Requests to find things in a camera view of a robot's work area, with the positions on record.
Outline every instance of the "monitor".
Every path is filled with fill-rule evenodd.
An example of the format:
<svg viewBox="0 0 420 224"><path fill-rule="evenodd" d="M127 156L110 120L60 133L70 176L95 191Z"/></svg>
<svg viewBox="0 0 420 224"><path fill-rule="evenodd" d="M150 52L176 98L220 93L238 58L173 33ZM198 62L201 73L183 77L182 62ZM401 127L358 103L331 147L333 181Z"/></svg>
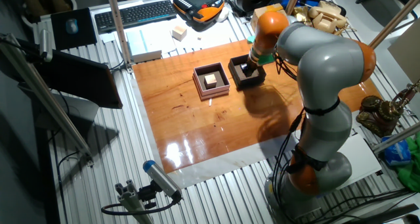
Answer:
<svg viewBox="0 0 420 224"><path fill-rule="evenodd" d="M39 52L37 44L20 39L18 42L28 51ZM105 64L52 50L50 62L33 65L51 89L90 100L100 107L123 107L114 78Z"/></svg>

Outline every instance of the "pink box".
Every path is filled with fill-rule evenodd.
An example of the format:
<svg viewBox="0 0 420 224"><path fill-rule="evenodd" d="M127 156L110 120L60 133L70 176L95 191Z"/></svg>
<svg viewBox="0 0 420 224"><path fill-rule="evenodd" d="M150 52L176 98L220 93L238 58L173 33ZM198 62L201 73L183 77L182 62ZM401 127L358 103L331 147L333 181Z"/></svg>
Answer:
<svg viewBox="0 0 420 224"><path fill-rule="evenodd" d="M217 80L216 87L212 89L206 89L204 86L204 76L209 74L214 74ZM192 77L194 79L194 83L196 84L198 95L201 100L229 94L229 79L226 76L226 73L224 72L220 62L207 66L195 67Z"/></svg>

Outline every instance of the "small cube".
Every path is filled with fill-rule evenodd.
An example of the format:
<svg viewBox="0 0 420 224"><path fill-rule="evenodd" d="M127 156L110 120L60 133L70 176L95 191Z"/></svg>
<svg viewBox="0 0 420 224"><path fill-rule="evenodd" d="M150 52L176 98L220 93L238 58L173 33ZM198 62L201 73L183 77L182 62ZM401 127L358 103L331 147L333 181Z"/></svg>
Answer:
<svg viewBox="0 0 420 224"><path fill-rule="evenodd" d="M215 88L217 84L217 80L214 74L204 76L204 86L206 89Z"/></svg>
<svg viewBox="0 0 420 224"><path fill-rule="evenodd" d="M177 26L172 30L172 37L178 41L182 41L186 36L186 28L182 26Z"/></svg>

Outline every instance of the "keyboard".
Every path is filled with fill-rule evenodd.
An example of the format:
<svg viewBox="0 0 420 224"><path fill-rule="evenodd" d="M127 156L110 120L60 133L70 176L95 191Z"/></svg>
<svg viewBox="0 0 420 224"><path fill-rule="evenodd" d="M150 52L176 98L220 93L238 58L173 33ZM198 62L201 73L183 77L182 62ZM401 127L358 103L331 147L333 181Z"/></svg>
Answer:
<svg viewBox="0 0 420 224"><path fill-rule="evenodd" d="M124 28L131 28L151 22L170 20L177 17L171 1L158 1L119 10ZM111 12L104 12L94 16L100 34L109 33L116 29Z"/></svg>

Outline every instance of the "wooden tabletop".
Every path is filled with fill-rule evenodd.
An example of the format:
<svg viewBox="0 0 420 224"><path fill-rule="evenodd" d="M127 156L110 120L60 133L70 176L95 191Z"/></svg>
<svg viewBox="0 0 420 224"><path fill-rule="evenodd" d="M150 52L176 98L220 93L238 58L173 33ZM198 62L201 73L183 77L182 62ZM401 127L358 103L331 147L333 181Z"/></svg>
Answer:
<svg viewBox="0 0 420 224"><path fill-rule="evenodd" d="M228 63L250 48L244 40L133 66L167 173L287 134L303 107L296 81L278 75L272 63L264 66L263 85L236 90ZM192 73L215 62L222 63L230 92L209 106L209 100L200 100ZM368 95L379 96L370 79L339 94L352 112Z"/></svg>

